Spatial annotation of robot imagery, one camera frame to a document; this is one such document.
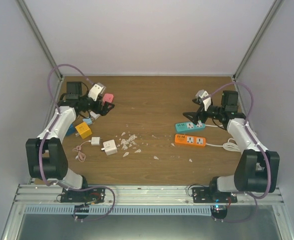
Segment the pink plug adapter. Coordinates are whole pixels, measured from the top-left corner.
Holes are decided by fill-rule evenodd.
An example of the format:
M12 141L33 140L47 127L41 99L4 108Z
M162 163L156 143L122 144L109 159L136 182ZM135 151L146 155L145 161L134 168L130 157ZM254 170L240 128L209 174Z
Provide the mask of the pink plug adapter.
M114 95L111 93L106 93L103 96L103 103L112 103L114 100Z

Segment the white charger plug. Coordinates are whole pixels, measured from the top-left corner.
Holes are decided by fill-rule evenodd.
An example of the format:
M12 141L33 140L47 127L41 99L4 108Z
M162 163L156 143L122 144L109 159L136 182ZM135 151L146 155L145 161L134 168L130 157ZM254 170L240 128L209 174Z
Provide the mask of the white charger plug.
M94 113L93 111L90 111L89 113L90 113L90 118L93 121L95 121L100 116L100 114Z

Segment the teal power strip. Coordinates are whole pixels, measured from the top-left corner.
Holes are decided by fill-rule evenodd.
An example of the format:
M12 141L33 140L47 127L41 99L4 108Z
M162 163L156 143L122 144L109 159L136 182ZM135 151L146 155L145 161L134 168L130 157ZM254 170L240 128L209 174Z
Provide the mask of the teal power strip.
M205 129L205 124L203 124L201 121L198 121L197 124L194 124L190 121L181 122L175 124L175 129L178 134L186 134Z

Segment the light blue small plug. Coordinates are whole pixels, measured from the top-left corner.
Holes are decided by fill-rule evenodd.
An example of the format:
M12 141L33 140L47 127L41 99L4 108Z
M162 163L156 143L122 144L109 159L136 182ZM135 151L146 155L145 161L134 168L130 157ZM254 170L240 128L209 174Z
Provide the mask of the light blue small plug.
M92 125L95 122L94 118L83 118L83 122L87 125Z

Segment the orange power strip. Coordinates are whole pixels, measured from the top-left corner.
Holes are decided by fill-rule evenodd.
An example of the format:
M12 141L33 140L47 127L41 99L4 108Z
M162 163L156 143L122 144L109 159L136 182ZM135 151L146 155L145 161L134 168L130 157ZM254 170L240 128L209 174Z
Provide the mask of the orange power strip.
M192 136L186 134L176 134L174 141L176 144L193 146L193 147L205 147L206 139L200 136Z

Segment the yellow cube socket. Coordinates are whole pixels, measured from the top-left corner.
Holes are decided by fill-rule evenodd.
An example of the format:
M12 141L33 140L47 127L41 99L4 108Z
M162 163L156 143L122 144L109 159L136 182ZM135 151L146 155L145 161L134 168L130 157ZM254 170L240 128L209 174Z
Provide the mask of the yellow cube socket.
M85 122L82 122L82 123L78 124L77 126L75 126L75 129L82 139L85 139L85 138L92 135L91 129L89 128L89 126Z

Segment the blue cube socket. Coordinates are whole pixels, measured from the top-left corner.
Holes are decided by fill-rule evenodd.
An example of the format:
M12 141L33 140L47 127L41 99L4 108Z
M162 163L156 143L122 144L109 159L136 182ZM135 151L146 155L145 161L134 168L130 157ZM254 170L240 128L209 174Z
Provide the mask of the blue cube socket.
M73 124L71 124L66 132L66 136L70 136L72 134L75 134L77 132L76 128Z

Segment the small white usb charger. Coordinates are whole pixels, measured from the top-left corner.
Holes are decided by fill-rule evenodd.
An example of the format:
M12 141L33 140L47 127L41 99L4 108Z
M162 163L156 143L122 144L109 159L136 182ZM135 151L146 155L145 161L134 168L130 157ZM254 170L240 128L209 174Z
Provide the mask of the small white usb charger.
M98 136L91 137L90 143L92 146L99 146L102 142L102 139Z

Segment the white cube adapter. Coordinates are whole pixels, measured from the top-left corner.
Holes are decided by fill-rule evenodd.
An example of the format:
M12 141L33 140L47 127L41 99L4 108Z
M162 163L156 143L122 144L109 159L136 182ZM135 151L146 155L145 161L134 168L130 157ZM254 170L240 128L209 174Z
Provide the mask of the white cube adapter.
M118 149L115 140L112 139L103 142L103 147L101 148L101 150L104 151L107 156L116 154Z

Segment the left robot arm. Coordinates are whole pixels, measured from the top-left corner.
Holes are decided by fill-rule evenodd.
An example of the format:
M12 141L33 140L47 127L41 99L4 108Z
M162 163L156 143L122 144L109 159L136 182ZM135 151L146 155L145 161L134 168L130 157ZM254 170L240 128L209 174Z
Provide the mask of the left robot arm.
M89 198L90 190L84 186L84 177L69 168L62 143L70 125L82 113L94 112L105 116L115 105L103 101L106 87L101 83L93 84L85 94L75 88L82 85L79 81L68 84L73 86L72 91L60 96L47 127L36 138L27 140L27 161L32 178L40 179L49 186L73 189L72 196L84 202Z

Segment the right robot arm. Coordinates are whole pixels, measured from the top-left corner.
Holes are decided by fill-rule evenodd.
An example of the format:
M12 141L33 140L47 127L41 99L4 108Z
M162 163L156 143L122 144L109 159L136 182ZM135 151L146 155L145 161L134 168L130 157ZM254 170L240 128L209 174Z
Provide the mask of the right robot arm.
M185 112L193 124L208 120L218 120L233 137L241 157L233 175L219 176L208 190L210 200L215 203L226 197L226 192L253 193L255 199L263 199L276 187L280 156L270 151L254 134L246 115L238 111L238 93L225 90L221 105L214 106L211 96L205 90L196 94L193 102L199 105L196 112Z

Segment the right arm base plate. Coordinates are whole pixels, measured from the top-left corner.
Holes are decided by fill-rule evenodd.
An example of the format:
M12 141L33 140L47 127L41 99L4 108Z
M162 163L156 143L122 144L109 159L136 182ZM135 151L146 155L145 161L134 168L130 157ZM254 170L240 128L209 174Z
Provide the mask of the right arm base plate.
M187 194L192 197L193 202L197 204L229 204L237 203L237 197L230 192L216 191L214 188L199 184L193 184L188 187Z

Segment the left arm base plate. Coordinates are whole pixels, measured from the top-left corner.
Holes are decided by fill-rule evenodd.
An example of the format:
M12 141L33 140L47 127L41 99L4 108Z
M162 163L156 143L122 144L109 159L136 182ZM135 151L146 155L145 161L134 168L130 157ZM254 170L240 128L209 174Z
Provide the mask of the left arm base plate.
M99 204L104 202L105 188L98 187L88 191L71 191L63 189L56 200L59 203Z

